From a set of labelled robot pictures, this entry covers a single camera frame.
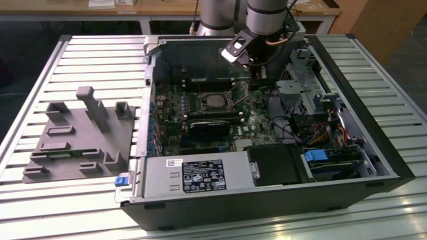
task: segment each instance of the sticker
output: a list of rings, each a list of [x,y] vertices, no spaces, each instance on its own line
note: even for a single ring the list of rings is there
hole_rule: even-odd
[[[182,159],[168,159],[165,160],[166,167],[180,167],[182,165]]]
[[[136,14],[136,11],[117,11],[117,14]]]
[[[181,181],[186,194],[225,190],[222,160],[181,162]]]

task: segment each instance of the barcode sticker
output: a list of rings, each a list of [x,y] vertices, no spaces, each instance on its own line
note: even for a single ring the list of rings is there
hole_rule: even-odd
[[[136,11],[117,11],[117,14],[136,14]]]
[[[165,160],[166,167],[180,167],[182,165],[182,159],[168,159]]]

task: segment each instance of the wooden desk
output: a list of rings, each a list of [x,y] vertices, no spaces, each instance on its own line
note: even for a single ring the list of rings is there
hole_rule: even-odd
[[[138,21],[133,6],[90,10],[89,0],[0,0],[0,21]]]
[[[140,0],[140,28],[145,35],[152,34],[150,21],[190,21],[193,19],[196,0]],[[326,34],[334,17],[340,15],[338,8],[329,8],[322,0],[310,0],[294,5],[293,16],[301,22],[320,22],[316,34]]]
[[[116,5],[112,9],[100,10],[89,10],[88,2],[0,0],[0,21],[138,21],[142,34],[150,35],[150,21],[190,21],[196,8],[196,0],[137,0],[133,6]],[[329,8],[322,0],[310,0],[294,7],[297,20],[318,22],[313,33],[326,34],[340,14],[338,8]]]

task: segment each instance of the paper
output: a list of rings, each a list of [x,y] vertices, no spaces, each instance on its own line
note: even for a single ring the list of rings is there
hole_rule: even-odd
[[[113,9],[114,0],[88,0],[88,9]]]

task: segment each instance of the motherboard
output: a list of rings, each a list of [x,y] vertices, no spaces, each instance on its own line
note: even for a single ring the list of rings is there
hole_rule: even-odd
[[[268,90],[249,91],[249,80],[204,78],[154,89],[161,155],[238,152],[277,142],[266,117]]]

